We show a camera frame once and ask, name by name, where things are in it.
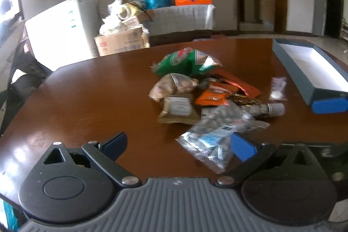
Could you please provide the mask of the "clear bag of nuts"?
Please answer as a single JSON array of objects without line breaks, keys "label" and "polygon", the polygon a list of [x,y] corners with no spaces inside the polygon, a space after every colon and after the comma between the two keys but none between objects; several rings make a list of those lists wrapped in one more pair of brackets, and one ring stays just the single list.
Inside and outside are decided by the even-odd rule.
[{"label": "clear bag of nuts", "polygon": [[266,129],[269,123],[256,120],[233,102],[214,108],[200,122],[177,138],[177,142],[210,170],[220,174],[226,171],[233,151],[232,134]]}]

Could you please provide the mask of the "dark patterned snack tube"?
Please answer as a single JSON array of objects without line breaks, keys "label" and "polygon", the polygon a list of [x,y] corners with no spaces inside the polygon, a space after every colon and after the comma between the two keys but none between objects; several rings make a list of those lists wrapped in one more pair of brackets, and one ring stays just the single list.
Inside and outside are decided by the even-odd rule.
[{"label": "dark patterned snack tube", "polygon": [[240,109],[253,117],[279,117],[283,116],[286,112],[283,103],[242,105]]}]

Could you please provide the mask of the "gold brown candy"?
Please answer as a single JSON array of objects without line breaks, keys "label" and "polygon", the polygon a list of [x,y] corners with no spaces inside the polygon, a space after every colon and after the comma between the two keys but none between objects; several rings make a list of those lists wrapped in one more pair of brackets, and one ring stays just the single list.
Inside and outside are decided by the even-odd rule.
[{"label": "gold brown candy", "polygon": [[261,104],[262,102],[257,98],[251,99],[241,94],[231,94],[228,96],[228,100],[232,101],[236,105],[255,105]]}]

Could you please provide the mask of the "small clear white candy bag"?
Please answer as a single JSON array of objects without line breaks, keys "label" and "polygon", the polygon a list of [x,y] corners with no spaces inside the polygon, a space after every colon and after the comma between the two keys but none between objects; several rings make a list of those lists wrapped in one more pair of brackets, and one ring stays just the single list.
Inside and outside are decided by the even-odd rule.
[{"label": "small clear white candy bag", "polygon": [[287,86],[286,77],[272,77],[269,99],[273,101],[285,101],[285,89]]}]

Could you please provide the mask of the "small orange snack packet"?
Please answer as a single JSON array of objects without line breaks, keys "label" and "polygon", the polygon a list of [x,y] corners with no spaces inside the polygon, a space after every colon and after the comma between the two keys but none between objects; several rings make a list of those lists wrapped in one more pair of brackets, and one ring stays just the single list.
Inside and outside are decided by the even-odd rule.
[{"label": "small orange snack packet", "polygon": [[228,97],[231,93],[224,88],[209,87],[195,100],[196,105],[200,106],[220,106],[228,104]]}]

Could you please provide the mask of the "olive brown snack packet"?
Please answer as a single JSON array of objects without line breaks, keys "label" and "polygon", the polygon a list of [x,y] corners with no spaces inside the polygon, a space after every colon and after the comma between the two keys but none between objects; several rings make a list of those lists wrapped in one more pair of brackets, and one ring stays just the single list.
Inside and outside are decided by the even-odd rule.
[{"label": "olive brown snack packet", "polygon": [[162,124],[196,124],[201,119],[201,116],[194,109],[192,100],[192,94],[166,96],[163,100],[163,110],[159,114],[157,121]]}]

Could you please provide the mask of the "grey blue cardboard box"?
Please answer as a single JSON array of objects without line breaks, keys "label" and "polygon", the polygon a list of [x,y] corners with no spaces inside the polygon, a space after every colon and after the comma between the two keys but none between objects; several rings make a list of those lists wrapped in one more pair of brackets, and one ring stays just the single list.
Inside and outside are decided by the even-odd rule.
[{"label": "grey blue cardboard box", "polygon": [[272,50],[306,105],[347,96],[347,72],[313,43],[274,39]]}]

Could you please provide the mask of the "long orange snack bar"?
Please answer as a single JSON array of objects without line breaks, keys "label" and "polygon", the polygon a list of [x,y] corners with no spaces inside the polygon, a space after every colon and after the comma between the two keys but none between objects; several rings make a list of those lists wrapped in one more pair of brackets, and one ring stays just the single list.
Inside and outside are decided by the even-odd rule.
[{"label": "long orange snack bar", "polygon": [[245,81],[239,79],[238,77],[232,75],[232,73],[218,69],[211,73],[211,77],[217,78],[219,80],[225,81],[226,83],[238,87],[244,94],[251,99],[258,98],[262,92],[256,87],[246,83]]}]

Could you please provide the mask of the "clear bag of walnuts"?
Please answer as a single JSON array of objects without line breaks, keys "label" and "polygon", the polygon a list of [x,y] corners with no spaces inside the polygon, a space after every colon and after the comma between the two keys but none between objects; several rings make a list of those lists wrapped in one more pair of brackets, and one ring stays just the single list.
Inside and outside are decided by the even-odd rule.
[{"label": "clear bag of walnuts", "polygon": [[149,92],[149,97],[159,102],[169,95],[188,94],[198,85],[198,80],[179,73],[162,77]]}]

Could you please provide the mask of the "grey tall refrigerator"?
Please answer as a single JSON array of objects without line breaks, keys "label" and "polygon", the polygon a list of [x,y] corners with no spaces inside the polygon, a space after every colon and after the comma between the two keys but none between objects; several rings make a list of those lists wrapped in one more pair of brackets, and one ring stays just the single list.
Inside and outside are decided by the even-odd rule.
[{"label": "grey tall refrigerator", "polygon": [[313,34],[325,35],[327,0],[314,0]]}]

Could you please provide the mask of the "green chips bag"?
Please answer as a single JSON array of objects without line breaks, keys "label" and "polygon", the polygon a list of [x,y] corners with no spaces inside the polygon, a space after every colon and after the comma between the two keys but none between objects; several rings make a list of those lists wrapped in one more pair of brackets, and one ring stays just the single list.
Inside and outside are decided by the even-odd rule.
[{"label": "green chips bag", "polygon": [[222,63],[197,49],[186,47],[166,55],[160,62],[151,66],[151,71],[160,77],[170,73],[178,73],[196,78],[221,67]]}]

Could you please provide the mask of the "black chair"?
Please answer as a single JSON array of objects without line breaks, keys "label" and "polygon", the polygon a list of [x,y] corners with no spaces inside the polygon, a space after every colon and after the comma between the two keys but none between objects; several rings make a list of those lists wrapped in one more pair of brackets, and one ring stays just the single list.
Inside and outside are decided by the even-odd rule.
[{"label": "black chair", "polygon": [[1,134],[28,98],[52,74],[33,54],[30,41],[23,40],[6,61],[1,75]]}]

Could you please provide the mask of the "brown cardboard carton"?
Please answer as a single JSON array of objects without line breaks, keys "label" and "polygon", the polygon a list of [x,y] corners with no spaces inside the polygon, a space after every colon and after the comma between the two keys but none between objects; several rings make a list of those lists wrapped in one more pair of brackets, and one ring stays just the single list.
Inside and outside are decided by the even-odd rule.
[{"label": "brown cardboard carton", "polygon": [[149,31],[142,25],[110,35],[99,35],[94,40],[101,57],[150,47]]}]

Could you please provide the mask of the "white small refrigerator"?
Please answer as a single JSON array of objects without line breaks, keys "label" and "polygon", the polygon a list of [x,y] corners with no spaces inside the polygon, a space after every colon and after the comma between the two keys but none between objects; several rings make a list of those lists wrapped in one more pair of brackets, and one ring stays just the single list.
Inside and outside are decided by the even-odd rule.
[{"label": "white small refrigerator", "polygon": [[94,0],[65,0],[25,22],[36,60],[52,71],[99,56]]}]

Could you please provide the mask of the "wooden kitchen cabinet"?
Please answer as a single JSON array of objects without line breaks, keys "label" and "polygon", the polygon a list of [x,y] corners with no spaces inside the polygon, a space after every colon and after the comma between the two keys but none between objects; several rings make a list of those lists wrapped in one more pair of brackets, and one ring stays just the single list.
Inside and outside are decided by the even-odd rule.
[{"label": "wooden kitchen cabinet", "polygon": [[254,0],[255,20],[259,23],[274,25],[275,22],[275,0]]}]

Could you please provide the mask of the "white plastic bags pile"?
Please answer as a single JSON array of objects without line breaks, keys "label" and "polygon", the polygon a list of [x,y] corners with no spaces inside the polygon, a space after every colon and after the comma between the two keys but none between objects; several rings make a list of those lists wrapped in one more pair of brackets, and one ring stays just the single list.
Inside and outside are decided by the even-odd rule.
[{"label": "white plastic bags pile", "polygon": [[102,19],[103,24],[99,29],[100,35],[107,36],[126,30],[124,23],[122,23],[122,20],[119,17],[119,12],[122,8],[123,0],[114,0],[114,2],[108,4],[108,15]]}]

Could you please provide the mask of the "small cardboard box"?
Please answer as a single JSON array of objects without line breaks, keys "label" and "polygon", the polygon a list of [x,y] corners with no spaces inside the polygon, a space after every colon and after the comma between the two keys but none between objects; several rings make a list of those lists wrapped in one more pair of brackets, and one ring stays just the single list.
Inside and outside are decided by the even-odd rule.
[{"label": "small cardboard box", "polygon": [[154,11],[152,9],[149,9],[146,11],[140,11],[138,14],[123,20],[122,24],[126,29],[130,29],[151,22],[153,21],[154,17]]}]

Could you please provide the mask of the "white cloth covered cabinet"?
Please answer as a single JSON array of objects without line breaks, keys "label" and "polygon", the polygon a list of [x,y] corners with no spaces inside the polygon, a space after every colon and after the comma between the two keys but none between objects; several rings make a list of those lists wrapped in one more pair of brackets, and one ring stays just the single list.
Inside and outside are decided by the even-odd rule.
[{"label": "white cloth covered cabinet", "polygon": [[158,8],[145,24],[151,47],[209,38],[214,27],[214,5]]}]

